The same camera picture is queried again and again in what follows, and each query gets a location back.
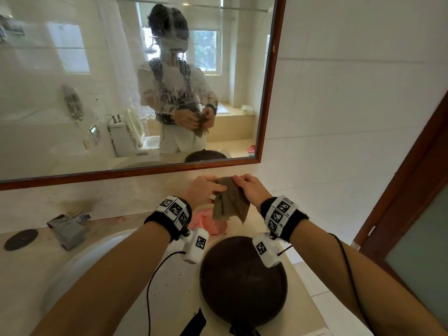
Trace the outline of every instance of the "pink bowl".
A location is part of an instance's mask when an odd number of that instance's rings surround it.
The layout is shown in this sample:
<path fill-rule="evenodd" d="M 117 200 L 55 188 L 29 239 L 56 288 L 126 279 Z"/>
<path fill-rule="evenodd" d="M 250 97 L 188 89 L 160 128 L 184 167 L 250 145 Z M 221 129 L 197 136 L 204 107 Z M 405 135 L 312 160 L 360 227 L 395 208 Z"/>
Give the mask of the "pink bowl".
<path fill-rule="evenodd" d="M 193 217 L 191 218 L 188 227 L 192 230 L 203 228 L 210 234 L 210 236 L 221 236 L 227 230 L 227 220 L 213 220 L 212 216 L 212 207 L 199 210 L 198 212 L 193 213 Z"/>

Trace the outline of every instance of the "door frame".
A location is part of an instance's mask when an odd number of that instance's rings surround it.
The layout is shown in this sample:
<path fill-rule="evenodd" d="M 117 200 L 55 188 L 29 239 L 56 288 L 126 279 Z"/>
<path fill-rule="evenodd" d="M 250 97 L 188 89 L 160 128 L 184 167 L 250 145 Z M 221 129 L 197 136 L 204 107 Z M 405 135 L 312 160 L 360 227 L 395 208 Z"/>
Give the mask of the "door frame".
<path fill-rule="evenodd" d="M 447 182 L 448 92 L 354 240 L 362 254 L 408 290 L 385 257 Z"/>

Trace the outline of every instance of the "drain cover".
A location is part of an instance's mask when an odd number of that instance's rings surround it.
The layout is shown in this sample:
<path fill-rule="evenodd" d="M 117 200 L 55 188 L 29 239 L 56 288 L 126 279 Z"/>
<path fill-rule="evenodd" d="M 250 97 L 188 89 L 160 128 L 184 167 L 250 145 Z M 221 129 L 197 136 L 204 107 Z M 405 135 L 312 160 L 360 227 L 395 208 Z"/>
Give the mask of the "drain cover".
<path fill-rule="evenodd" d="M 9 238 L 6 243 L 4 243 L 3 248 L 6 251 L 19 250 L 36 239 L 38 234 L 39 232 L 37 232 L 37 230 L 35 229 L 20 231 Z"/>

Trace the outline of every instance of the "door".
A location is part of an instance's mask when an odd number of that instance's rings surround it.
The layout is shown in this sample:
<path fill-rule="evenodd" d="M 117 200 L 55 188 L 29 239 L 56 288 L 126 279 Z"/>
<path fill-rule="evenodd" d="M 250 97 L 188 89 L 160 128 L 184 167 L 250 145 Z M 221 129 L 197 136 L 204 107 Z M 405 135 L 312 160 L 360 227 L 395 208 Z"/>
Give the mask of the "door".
<path fill-rule="evenodd" d="M 448 329 L 448 94 L 355 242 Z"/>

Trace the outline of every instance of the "curtain rod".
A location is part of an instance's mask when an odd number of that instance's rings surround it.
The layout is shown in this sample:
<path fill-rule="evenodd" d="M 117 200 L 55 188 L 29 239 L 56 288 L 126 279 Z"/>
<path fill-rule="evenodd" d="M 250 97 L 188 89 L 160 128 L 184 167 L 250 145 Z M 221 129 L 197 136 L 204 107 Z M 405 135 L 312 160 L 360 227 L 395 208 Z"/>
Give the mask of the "curtain rod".
<path fill-rule="evenodd" d="M 134 2 L 139 4 L 164 4 L 164 5 L 170 5 L 169 2 L 161 2 L 161 1 L 150 1 L 150 0 L 117 0 L 117 1 L 128 1 L 128 2 Z M 221 6 L 209 6 L 209 5 L 201 5 L 201 4 L 189 4 L 189 3 L 183 3 L 182 4 L 185 7 L 197 7 L 197 8 L 211 8 L 211 9 L 230 9 L 235 11 L 258 11 L 261 13 L 268 13 L 268 9 L 253 9 L 253 8 L 238 8 L 238 7 L 221 7 Z"/>

